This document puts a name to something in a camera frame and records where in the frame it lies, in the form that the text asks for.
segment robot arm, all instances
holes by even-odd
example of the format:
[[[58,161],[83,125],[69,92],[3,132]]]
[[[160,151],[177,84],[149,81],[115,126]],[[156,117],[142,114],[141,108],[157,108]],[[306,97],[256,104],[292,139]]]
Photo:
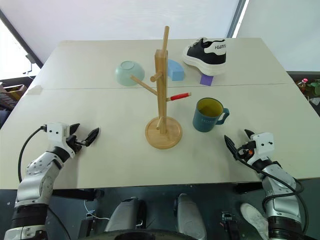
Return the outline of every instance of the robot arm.
[[[229,137],[224,136],[224,139],[236,160],[240,160],[248,167],[252,166],[258,172],[266,195],[262,205],[268,218],[269,238],[304,239],[298,198],[293,194],[301,191],[296,191],[296,180],[284,171],[278,162],[270,159],[275,150],[273,134],[269,132],[254,134],[249,130],[245,132],[250,141],[238,149]]]
[[[47,239],[45,222],[55,179],[64,163],[73,158],[82,146],[88,147],[98,136],[99,128],[89,133],[86,140],[77,141],[73,133],[79,124],[48,123],[51,148],[29,163],[25,178],[19,184],[10,229],[4,240]]]

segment wooden mug tree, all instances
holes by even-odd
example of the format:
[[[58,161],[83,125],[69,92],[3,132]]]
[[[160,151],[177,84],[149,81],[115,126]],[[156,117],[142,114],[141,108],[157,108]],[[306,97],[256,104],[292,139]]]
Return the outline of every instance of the wooden mug tree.
[[[169,149],[175,146],[182,137],[182,128],[175,119],[167,116],[167,102],[189,97],[191,92],[182,93],[167,98],[168,81],[168,43],[169,27],[165,26],[162,49],[154,54],[155,75],[150,78],[156,82],[156,91],[136,78],[131,79],[157,96],[159,116],[152,119],[145,127],[145,136],[150,145],[157,149]]]

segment white table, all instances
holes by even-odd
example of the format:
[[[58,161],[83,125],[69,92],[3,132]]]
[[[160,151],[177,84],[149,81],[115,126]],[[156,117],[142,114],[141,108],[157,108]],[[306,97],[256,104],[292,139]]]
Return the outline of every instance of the white table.
[[[157,102],[143,88],[27,93],[0,131],[0,189],[17,188],[21,146],[47,122],[81,123],[80,139],[101,128],[90,147],[66,162],[54,185],[58,189],[258,181],[254,171],[233,159],[224,142],[227,135],[238,146],[243,144],[247,141],[243,129],[272,132],[272,159],[292,176],[320,177],[319,117],[294,84],[168,89],[169,96],[183,92],[192,96],[168,102],[168,116],[183,130],[181,141],[168,150],[153,148],[145,138],[146,124],[157,116]],[[217,98],[230,110],[225,124],[208,133],[192,126],[196,102],[203,97]],[[46,134],[38,133],[25,149],[22,169],[47,146]]]
[[[200,85],[201,73],[183,63],[183,49],[195,40],[169,40],[168,57],[179,62],[183,81],[168,79],[169,87]],[[292,84],[292,79],[260,38],[229,38],[226,73],[214,78],[215,86],[252,84]],[[123,61],[138,62],[145,70],[144,82],[155,87],[154,54],[162,40],[64,41],[52,52],[31,88],[101,89],[127,88],[115,81],[115,69]]]

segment blue block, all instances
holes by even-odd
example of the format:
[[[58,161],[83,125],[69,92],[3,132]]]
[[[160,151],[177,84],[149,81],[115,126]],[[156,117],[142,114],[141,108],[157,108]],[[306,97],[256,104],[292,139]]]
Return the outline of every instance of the blue block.
[[[168,76],[172,81],[182,81],[185,77],[184,68],[178,62],[168,59]]]
[[[213,76],[207,76],[205,74],[202,74],[200,84],[211,86],[213,80]]]

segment teal ceramic mug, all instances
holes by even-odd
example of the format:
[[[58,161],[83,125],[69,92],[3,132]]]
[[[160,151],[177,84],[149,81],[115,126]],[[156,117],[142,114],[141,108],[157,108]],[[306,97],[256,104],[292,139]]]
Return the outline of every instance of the teal ceramic mug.
[[[195,129],[206,133],[211,131],[215,125],[224,124],[229,115],[229,109],[224,108],[221,102],[211,97],[205,97],[196,103],[192,123]]]

